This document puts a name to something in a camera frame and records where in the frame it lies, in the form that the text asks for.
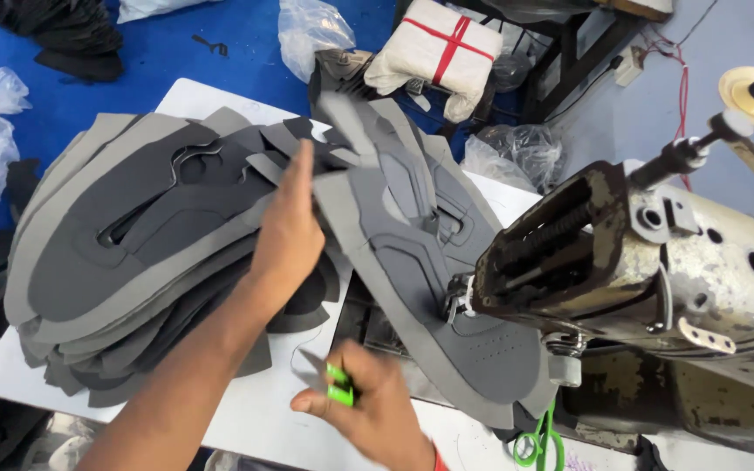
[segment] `white table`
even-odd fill
[[[256,124],[274,124],[295,117],[292,113],[187,79],[176,81],[156,111],[203,119],[221,106],[233,108]],[[539,199],[538,195],[486,177],[468,176],[506,226]],[[344,300],[352,268],[339,252],[331,251],[330,255],[339,270],[340,300]],[[291,361],[298,369],[308,368],[300,363],[303,361],[300,356],[293,357],[295,348],[303,346],[321,356],[330,349],[342,302],[323,305],[330,319],[322,326],[299,334],[270,335],[272,368],[231,381],[203,438],[203,446],[310,471],[381,469],[323,421],[289,409],[290,399],[304,387],[291,372]],[[91,408],[87,406],[85,391],[67,397],[58,388],[48,386],[43,373],[44,368],[26,366],[16,331],[9,328],[0,341],[1,398],[100,423],[110,422],[123,407]],[[448,407],[416,400],[413,405],[422,428],[432,437],[451,470],[511,471],[516,468],[497,438],[481,423]],[[634,458],[629,455],[564,440],[570,469],[634,469]],[[734,457],[738,452],[719,447],[718,450],[718,456],[723,459],[720,469],[733,468],[733,465],[734,469],[749,469]],[[711,468],[710,465],[707,459],[705,468]]]

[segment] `wrapped package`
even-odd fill
[[[496,31],[432,0],[415,0],[364,79],[381,95],[415,78],[452,91],[444,117],[459,123],[482,98],[501,49]]]

